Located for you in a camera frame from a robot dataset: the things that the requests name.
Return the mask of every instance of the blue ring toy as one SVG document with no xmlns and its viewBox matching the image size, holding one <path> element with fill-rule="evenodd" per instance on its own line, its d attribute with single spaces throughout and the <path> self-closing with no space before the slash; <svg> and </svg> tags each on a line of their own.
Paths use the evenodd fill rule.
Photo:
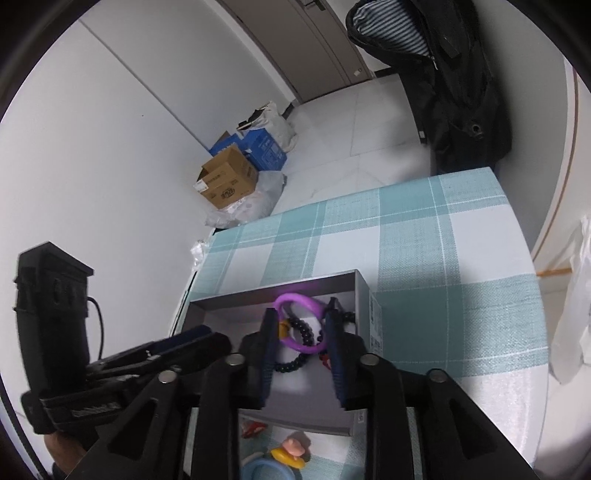
<svg viewBox="0 0 591 480">
<path fill-rule="evenodd" d="M 248 462 L 242 467 L 240 480 L 252 480 L 254 478 L 256 469 L 263 466 L 269 466 L 275 470 L 278 470 L 283 474 L 283 478 L 285 478 L 285 480 L 296 480 L 296 475 L 291 468 L 289 468 L 287 465 L 283 465 L 283 463 L 279 463 L 277 460 L 270 458 L 255 458 L 253 461 Z"/>
</svg>

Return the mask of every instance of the plastic bag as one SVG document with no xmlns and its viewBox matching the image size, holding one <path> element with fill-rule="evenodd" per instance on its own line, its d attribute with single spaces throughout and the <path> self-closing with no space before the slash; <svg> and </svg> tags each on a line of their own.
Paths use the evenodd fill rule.
<svg viewBox="0 0 591 480">
<path fill-rule="evenodd" d="M 268 217 L 277 205 L 284 186 L 285 175 L 280 171 L 259 172 L 254 192 L 221 210 L 210 212 L 205 219 L 205 225 L 231 228 Z"/>
<path fill-rule="evenodd" d="M 201 264 L 203 263 L 203 259 L 205 258 L 205 254 L 209 249 L 209 244 L 204 240 L 197 240 L 195 244 L 191 247 L 191 254 L 195 260 L 193 263 L 193 269 L 198 270 Z"/>
<path fill-rule="evenodd" d="M 297 141 L 296 131 L 287 123 L 285 118 L 279 115 L 275 102 L 269 102 L 259 110 L 262 110 L 260 116 L 255 118 L 249 125 L 246 124 L 244 127 L 241 127 L 240 130 L 244 132 L 245 127 L 248 130 L 264 128 L 284 152 L 287 153 L 294 148 Z"/>
<path fill-rule="evenodd" d="M 550 345 L 550 365 L 560 383 L 573 379 L 583 364 L 581 338 L 591 320 L 591 215 L 581 219 L 583 242 L 570 258 L 573 269 L 562 317 Z"/>
</svg>

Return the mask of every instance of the striped lining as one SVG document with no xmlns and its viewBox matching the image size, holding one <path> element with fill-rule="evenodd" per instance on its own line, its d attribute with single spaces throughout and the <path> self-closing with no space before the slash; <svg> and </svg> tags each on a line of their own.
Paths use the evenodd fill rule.
<svg viewBox="0 0 591 480">
<path fill-rule="evenodd" d="M 429 56 L 421 28 L 408 12 L 405 0 L 375 0 L 362 5 L 353 16 L 357 31 L 400 53 Z"/>
</svg>

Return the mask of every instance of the human hand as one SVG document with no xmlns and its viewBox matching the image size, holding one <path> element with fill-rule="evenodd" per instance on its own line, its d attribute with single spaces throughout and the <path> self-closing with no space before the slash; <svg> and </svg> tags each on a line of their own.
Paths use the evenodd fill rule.
<svg viewBox="0 0 591 480">
<path fill-rule="evenodd" d="M 86 450 L 82 448 L 82 445 L 63 432 L 44 435 L 43 440 L 56 465 L 66 475 L 70 475 L 78 462 L 86 455 Z"/>
</svg>

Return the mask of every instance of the label sticker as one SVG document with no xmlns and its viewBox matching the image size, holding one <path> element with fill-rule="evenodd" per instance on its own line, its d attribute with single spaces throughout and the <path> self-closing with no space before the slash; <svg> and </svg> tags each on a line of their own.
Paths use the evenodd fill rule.
<svg viewBox="0 0 591 480">
<path fill-rule="evenodd" d="M 207 184 L 203 181 L 203 180 L 199 180 L 195 185 L 193 185 L 193 187 L 195 188 L 195 190 L 197 190 L 199 193 L 201 192 L 205 192 L 205 190 L 207 190 L 209 187 L 207 186 Z"/>
</svg>

